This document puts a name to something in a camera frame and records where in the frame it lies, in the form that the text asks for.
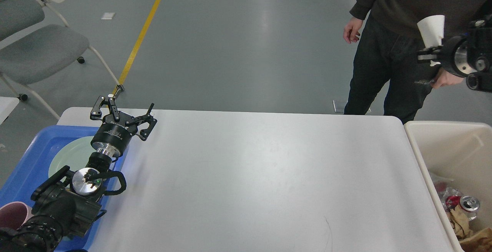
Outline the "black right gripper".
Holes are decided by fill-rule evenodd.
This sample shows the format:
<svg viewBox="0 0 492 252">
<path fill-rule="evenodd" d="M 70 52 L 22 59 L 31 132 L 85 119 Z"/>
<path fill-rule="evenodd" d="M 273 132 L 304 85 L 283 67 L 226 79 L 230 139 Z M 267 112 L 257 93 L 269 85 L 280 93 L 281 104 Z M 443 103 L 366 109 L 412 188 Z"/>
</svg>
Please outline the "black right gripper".
<svg viewBox="0 0 492 252">
<path fill-rule="evenodd" d="M 476 48 L 473 35 L 449 38 L 442 46 L 432 46 L 417 52 L 417 63 L 441 63 L 442 67 L 457 77 L 467 77 L 477 72 L 470 57 Z"/>
</svg>

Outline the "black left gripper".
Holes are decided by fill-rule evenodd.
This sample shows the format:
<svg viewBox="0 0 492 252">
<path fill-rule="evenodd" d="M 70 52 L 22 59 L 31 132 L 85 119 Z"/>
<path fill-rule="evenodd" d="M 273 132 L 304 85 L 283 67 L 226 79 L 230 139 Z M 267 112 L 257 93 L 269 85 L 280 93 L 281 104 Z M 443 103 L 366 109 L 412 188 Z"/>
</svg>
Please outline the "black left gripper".
<svg viewBox="0 0 492 252">
<path fill-rule="evenodd" d="M 105 116 L 102 112 L 104 107 L 108 110 L 108 114 Z M 100 121 L 102 124 L 92 138 L 91 146 L 97 152 L 109 157 L 120 157 L 124 154 L 133 136 L 138 136 L 142 141 L 146 141 L 158 122 L 152 114 L 153 107 L 154 103 L 151 103 L 144 115 L 130 117 L 124 126 L 120 124 L 123 119 L 116 106 L 114 96 L 98 96 L 91 109 L 91 120 Z M 139 129 L 139 126 L 144 124 L 148 124 L 148 127 Z"/>
</svg>

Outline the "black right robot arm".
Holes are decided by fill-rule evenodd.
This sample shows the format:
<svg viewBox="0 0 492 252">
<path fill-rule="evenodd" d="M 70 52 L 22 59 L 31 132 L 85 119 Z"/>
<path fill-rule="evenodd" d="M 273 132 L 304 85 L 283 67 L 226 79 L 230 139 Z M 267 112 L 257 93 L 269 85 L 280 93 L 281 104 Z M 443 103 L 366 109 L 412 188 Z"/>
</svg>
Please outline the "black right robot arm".
<svg viewBox="0 0 492 252">
<path fill-rule="evenodd" d="M 443 42 L 444 21 L 444 15 L 433 15 L 417 23 L 425 45 L 417 53 L 418 62 L 444 68 L 452 75 L 465 78 L 471 90 L 491 93 L 491 15 L 469 22 L 465 33 Z"/>
</svg>

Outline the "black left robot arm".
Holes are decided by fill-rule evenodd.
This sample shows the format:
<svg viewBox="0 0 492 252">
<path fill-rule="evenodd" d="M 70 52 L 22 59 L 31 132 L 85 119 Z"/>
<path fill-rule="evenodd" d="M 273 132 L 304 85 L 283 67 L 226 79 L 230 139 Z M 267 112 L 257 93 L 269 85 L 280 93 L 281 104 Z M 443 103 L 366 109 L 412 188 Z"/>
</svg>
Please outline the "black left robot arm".
<svg viewBox="0 0 492 252">
<path fill-rule="evenodd" d="M 53 252 L 69 235 L 85 236 L 105 215 L 100 200 L 123 193 L 126 180 L 111 164 L 125 152 L 133 136 L 145 141 L 157 124 L 152 115 L 154 104 L 141 116 L 119 110 L 112 95 L 100 96 L 90 119 L 102 122 L 91 140 L 94 152 L 86 166 L 71 171 L 60 168 L 32 193 L 32 216 L 17 228 L 1 227 L 2 252 Z"/>
</svg>

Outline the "person's left hand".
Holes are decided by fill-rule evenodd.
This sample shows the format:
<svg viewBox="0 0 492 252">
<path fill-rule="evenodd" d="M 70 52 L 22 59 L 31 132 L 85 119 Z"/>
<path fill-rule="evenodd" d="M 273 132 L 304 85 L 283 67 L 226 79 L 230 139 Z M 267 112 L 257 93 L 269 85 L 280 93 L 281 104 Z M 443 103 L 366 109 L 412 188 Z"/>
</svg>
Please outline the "person's left hand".
<svg viewBox="0 0 492 252">
<path fill-rule="evenodd" d="M 444 68 L 439 68 L 433 82 L 430 83 L 431 87 L 438 89 L 441 87 L 449 87 L 452 85 L 460 84 L 464 80 L 464 77 L 458 77 L 446 71 Z"/>
</svg>

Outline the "person's right hand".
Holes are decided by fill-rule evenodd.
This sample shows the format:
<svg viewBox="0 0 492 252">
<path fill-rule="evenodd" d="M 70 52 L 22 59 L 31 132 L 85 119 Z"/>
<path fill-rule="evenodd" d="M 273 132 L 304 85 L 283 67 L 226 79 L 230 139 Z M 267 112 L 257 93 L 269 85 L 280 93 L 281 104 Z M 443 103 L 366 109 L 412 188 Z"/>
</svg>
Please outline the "person's right hand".
<svg viewBox="0 0 492 252">
<path fill-rule="evenodd" d="M 356 17 L 351 17 L 343 28 L 343 39 L 346 43 L 357 43 L 360 40 L 362 25 L 364 21 Z"/>
</svg>

